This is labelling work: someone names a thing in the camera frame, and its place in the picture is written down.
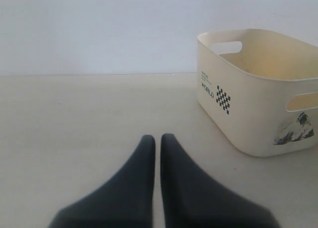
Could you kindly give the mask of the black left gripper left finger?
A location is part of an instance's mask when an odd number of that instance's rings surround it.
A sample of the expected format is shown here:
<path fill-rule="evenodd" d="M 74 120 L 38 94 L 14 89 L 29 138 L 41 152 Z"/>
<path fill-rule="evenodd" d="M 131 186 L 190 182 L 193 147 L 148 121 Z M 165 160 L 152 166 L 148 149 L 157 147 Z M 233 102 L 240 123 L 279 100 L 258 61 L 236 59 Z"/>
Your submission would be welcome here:
<path fill-rule="evenodd" d="M 151 228 L 156 143 L 143 135 L 129 159 L 102 186 L 60 209 L 51 228 Z"/>

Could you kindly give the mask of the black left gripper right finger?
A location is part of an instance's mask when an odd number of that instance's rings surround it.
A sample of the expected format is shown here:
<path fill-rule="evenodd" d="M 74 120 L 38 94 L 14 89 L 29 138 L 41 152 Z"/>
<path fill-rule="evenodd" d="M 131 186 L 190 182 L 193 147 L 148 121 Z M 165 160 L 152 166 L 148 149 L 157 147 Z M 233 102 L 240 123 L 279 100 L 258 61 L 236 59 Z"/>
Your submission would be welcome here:
<path fill-rule="evenodd" d="M 174 134 L 163 134 L 160 182 L 167 228 L 278 228 L 269 209 L 210 177 Z"/>

